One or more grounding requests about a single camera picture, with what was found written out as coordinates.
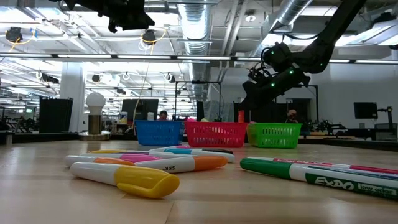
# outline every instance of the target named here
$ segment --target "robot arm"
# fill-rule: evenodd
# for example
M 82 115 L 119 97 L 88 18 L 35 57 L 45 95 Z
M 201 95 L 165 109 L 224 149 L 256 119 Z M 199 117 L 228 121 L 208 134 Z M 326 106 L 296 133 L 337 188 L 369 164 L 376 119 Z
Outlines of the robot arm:
M 337 40 L 365 2 L 366 0 L 343 0 L 325 29 L 302 52 L 292 53 L 284 43 L 264 49 L 262 62 L 272 66 L 277 75 L 265 77 L 259 70 L 252 69 L 249 77 L 256 83 L 243 83 L 247 94 L 242 102 L 243 108 L 251 110 L 262 107 L 300 83 L 308 86 L 310 77 L 304 73 L 315 74 L 326 69 Z

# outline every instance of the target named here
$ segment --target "wooden table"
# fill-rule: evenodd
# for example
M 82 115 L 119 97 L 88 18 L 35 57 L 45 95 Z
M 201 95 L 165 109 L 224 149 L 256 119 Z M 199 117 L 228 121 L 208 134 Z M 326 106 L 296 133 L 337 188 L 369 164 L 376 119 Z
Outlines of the wooden table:
M 74 178 L 63 165 L 69 154 L 150 148 L 135 141 L 0 147 L 1 223 L 397 223 L 397 202 L 250 173 L 238 163 L 178 174 L 180 187 L 162 200 L 137 198 L 110 185 Z M 246 146 L 233 151 L 237 161 L 264 156 L 398 169 L 398 153 L 388 151 L 322 145 Z

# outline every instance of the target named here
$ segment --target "orange marker cap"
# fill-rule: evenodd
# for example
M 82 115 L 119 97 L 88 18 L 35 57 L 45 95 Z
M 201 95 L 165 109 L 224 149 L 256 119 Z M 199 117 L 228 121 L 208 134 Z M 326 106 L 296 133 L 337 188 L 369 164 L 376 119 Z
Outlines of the orange marker cap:
M 228 159 L 224 156 L 193 156 L 192 158 L 195 160 L 194 171 L 211 170 L 228 163 Z
M 133 162 L 124 161 L 122 159 L 108 158 L 108 157 L 98 157 L 93 162 L 134 166 Z

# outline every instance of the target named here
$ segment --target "basket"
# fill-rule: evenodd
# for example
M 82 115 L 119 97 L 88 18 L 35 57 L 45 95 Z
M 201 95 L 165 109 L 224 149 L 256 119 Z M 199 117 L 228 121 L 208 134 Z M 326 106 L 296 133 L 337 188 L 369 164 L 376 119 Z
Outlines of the basket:
M 193 147 L 242 147 L 247 123 L 186 122 L 187 138 Z
M 293 149 L 297 147 L 301 124 L 248 125 L 249 144 L 256 147 Z
M 138 143 L 143 146 L 176 146 L 182 142 L 181 121 L 136 121 Z

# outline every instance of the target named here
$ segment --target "black speaker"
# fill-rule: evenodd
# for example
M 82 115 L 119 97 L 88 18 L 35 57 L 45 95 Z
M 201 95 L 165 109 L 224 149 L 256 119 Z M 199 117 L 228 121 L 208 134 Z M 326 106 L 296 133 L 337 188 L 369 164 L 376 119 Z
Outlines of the black speaker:
M 197 101 L 197 121 L 201 121 L 203 118 L 205 118 L 203 102 Z

